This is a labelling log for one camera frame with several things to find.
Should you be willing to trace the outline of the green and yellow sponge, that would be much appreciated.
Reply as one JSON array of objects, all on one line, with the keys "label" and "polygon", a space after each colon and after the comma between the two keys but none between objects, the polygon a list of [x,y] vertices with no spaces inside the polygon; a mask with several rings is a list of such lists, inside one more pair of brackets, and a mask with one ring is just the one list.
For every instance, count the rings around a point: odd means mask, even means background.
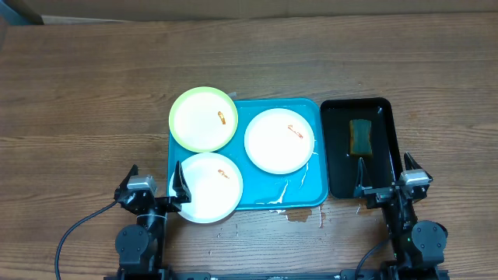
[{"label": "green and yellow sponge", "polygon": [[349,122],[349,153],[354,156],[372,156],[371,121],[353,119]]}]

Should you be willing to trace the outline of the white plate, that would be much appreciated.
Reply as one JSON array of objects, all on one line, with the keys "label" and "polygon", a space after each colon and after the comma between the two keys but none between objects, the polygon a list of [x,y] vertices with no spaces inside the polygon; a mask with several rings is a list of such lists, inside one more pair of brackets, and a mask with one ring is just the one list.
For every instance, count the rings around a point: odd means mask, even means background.
[{"label": "white plate", "polygon": [[244,148],[259,169],[277,175],[303,167],[314,151],[314,132],[300,114],[285,108],[256,115],[244,133]]},{"label": "white plate", "polygon": [[203,152],[181,162],[191,202],[183,203],[179,215],[195,223],[218,222],[238,206],[244,189],[235,163],[214,152]]}]

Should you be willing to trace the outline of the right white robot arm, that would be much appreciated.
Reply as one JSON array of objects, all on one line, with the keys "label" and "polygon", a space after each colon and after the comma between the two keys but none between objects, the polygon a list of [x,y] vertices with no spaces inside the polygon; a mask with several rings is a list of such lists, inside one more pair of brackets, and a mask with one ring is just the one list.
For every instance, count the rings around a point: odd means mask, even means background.
[{"label": "right white robot arm", "polygon": [[382,188],[368,186],[366,164],[358,160],[355,196],[366,199],[368,209],[380,208],[388,228],[388,238],[371,249],[358,263],[354,278],[366,260],[387,243],[393,247],[395,259],[385,261],[376,273],[377,279],[447,279],[446,271],[437,266],[444,262],[448,231],[429,220],[419,221],[413,204],[427,196],[433,182],[429,175],[409,154],[404,154],[405,170],[391,185]]}]

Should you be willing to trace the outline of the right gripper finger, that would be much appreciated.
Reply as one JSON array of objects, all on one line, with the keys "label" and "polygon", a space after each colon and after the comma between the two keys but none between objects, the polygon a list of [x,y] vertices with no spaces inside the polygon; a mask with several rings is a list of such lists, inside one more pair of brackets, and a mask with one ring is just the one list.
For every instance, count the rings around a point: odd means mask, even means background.
[{"label": "right gripper finger", "polygon": [[359,189],[368,189],[372,188],[372,183],[370,180],[370,176],[368,174],[366,164],[363,160],[363,157],[360,157],[358,160],[358,170],[356,177],[356,188]]},{"label": "right gripper finger", "polygon": [[415,161],[409,152],[404,153],[405,170],[421,170],[422,167]]}]

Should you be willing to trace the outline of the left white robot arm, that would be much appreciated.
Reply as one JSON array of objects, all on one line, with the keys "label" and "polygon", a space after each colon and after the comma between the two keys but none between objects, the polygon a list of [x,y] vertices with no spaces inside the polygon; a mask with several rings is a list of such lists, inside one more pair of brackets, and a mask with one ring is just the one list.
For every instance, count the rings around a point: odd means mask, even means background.
[{"label": "left white robot arm", "polygon": [[114,199],[136,215],[136,223],[124,227],[115,239],[119,255],[118,279],[175,279],[172,269],[163,264],[167,214],[180,212],[191,202],[191,192],[177,162],[173,179],[175,195],[157,197],[152,176],[140,176],[133,166],[114,192]]}]

